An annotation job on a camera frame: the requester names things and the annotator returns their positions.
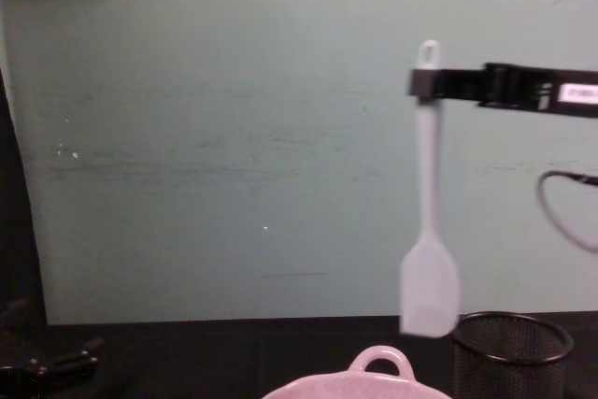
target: pink bowl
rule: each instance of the pink bowl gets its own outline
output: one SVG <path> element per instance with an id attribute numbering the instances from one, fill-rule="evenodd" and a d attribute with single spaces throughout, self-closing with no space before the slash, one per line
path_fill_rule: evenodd
<path id="1" fill-rule="evenodd" d="M 368 373 L 377 359 L 396 364 L 399 376 Z M 444 393 L 418 383 L 407 357 L 395 348 L 374 346 L 362 352 L 348 371 L 301 378 L 271 392 L 264 399 L 449 399 Z"/>

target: mesh pen holder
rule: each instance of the mesh pen holder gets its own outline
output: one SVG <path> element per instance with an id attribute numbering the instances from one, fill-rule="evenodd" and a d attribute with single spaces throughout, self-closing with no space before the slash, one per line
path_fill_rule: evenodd
<path id="1" fill-rule="evenodd" d="M 573 339 L 515 313 L 465 316 L 453 334 L 454 399 L 562 399 Z"/>

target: white label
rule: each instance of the white label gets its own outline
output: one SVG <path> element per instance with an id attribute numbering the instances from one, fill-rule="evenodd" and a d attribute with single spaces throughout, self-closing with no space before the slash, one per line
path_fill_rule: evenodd
<path id="1" fill-rule="evenodd" d="M 563 84 L 559 101 L 598 105 L 598 86 L 594 84 Z"/>

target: black wire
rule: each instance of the black wire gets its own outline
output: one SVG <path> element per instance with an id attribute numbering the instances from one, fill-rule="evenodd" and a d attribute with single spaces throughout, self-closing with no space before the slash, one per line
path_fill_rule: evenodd
<path id="1" fill-rule="evenodd" d="M 540 206 L 542 207 L 542 210 L 547 216 L 548 221 L 550 221 L 550 223 L 571 243 L 577 245 L 578 247 L 588 252 L 598 253 L 598 244 L 587 242 L 586 240 L 574 235 L 571 231 L 569 231 L 569 229 L 567 229 L 567 227 L 564 225 L 561 219 L 554 213 L 554 211 L 548 204 L 545 192 L 545 183 L 549 178 L 568 178 L 581 184 L 598 187 L 598 177 L 591 177 L 589 175 L 583 175 L 573 172 L 551 170 L 540 176 L 536 187 L 538 201 L 540 202 Z"/>

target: dark tabletop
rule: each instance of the dark tabletop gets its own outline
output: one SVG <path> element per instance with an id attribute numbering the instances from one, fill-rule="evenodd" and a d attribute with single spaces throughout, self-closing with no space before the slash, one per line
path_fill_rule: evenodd
<path id="1" fill-rule="evenodd" d="M 542 316 L 576 341 L 565 397 L 595 399 L 598 313 Z M 396 317 L 50 326 L 35 342 L 59 355 L 96 336 L 106 346 L 94 382 L 52 398 L 259 399 L 297 378 L 346 370 L 375 345 L 398 348 L 420 382 L 452 392 L 451 340 L 399 335 Z M 396 368 L 376 362 L 370 369 Z"/>

